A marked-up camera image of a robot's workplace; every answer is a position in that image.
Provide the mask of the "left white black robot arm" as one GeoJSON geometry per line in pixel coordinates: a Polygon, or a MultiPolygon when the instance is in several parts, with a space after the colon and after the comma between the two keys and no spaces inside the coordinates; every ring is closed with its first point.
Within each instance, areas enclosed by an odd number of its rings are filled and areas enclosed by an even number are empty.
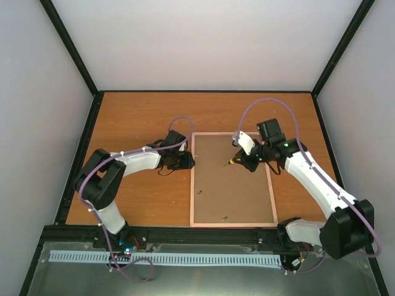
{"type": "Polygon", "coordinates": [[[107,231],[108,243],[119,249],[127,244],[130,236],[128,223],[115,203],[122,179],[145,170],[167,168],[173,172],[194,166],[187,138],[171,129],[165,139],[140,149],[119,153],[95,150],[75,177],[73,188],[107,231]]]}

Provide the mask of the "yellow handled screwdriver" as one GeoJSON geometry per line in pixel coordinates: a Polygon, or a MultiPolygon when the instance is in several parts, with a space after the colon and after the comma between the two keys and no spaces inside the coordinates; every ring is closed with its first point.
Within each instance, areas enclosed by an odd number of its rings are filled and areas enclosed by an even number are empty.
{"type": "Polygon", "coordinates": [[[233,159],[229,160],[229,161],[225,164],[225,167],[228,166],[228,165],[234,165],[235,162],[236,162],[236,160],[233,158],[233,159]]]}

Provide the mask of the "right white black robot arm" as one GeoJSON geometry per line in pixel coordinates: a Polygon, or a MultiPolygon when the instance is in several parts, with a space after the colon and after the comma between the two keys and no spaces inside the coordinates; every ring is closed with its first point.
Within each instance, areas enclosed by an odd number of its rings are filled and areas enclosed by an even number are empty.
{"type": "Polygon", "coordinates": [[[340,259],[360,251],[374,241],[374,208],[367,200],[357,200],[340,187],[313,159],[298,138],[287,139],[278,120],[257,124],[261,139],[237,131],[231,143],[240,150],[230,163],[242,165],[250,172],[261,163],[277,167],[292,175],[313,197],[325,215],[324,222],[290,218],[277,226],[282,247],[295,243],[317,245],[332,258],[340,259]]]}

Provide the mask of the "pink picture frame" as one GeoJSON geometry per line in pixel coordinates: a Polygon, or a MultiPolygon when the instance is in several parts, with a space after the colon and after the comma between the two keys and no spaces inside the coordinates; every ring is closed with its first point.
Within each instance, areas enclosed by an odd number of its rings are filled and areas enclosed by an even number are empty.
{"type": "Polygon", "coordinates": [[[194,228],[274,228],[278,224],[270,169],[230,165],[231,132],[193,133],[189,223],[194,228]]]}

